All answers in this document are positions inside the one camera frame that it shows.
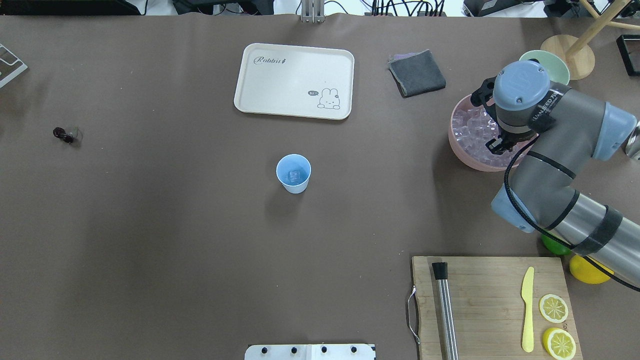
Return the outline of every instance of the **blue paper cup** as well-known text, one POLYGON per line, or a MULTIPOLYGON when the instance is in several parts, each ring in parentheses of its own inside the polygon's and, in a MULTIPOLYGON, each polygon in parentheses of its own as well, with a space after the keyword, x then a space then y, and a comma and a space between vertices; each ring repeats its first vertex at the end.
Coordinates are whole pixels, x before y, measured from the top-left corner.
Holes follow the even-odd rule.
POLYGON ((309 184, 311 164, 302 155, 289 154, 278 161, 276 175, 288 192, 301 193, 309 184))

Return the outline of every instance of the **lemon slice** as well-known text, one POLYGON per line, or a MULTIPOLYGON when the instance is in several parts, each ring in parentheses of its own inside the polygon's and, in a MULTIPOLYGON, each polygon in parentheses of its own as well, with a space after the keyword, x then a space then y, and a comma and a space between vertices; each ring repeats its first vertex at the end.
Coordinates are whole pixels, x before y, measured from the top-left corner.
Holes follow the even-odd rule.
POLYGON ((554 359, 570 360, 575 356, 575 341, 568 332, 551 327, 542 334, 542 345, 554 359))
POLYGON ((558 295, 546 294, 540 298, 540 313, 552 323, 561 323, 569 316, 569 307, 558 295))

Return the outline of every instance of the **black cap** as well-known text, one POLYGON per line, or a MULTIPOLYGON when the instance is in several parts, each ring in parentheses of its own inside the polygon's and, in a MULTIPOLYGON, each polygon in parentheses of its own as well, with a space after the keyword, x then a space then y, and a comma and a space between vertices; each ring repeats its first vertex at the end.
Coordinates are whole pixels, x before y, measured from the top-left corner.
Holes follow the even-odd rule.
POLYGON ((446 280, 447 279, 447 263, 433 263, 433 275, 436 277, 436 280, 446 280))

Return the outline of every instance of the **lemon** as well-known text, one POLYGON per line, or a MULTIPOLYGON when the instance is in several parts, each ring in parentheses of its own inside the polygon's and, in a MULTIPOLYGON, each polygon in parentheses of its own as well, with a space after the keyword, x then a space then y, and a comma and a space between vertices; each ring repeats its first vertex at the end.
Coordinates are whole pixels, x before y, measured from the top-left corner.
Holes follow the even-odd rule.
POLYGON ((540 313, 552 323, 561 323, 569 316, 569 307, 558 295, 546 294, 540 298, 540 313))
MULTIPOLYGON (((613 274, 613 271, 604 267, 599 262, 596 261, 596 264, 613 274)), ((598 270, 595 266, 589 264, 582 256, 578 255, 569 260, 569 271, 576 279, 586 282, 587 284, 602 284, 610 279, 610 277, 598 270)))
POLYGON ((554 359, 570 360, 575 356, 573 337, 558 327, 550 327, 542 334, 542 345, 554 359))

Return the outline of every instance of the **wooden base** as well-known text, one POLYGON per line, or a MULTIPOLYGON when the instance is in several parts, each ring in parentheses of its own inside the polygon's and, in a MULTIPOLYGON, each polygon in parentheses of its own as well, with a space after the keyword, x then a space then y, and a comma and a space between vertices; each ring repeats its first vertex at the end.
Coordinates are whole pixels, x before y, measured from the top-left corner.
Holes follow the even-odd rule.
POLYGON ((569 68, 571 80, 584 79, 593 71, 596 64, 596 57, 593 50, 585 45, 574 56, 567 59, 565 54, 567 50, 578 40, 577 37, 571 35, 556 35, 550 37, 542 43, 541 50, 556 54, 562 59, 569 68))

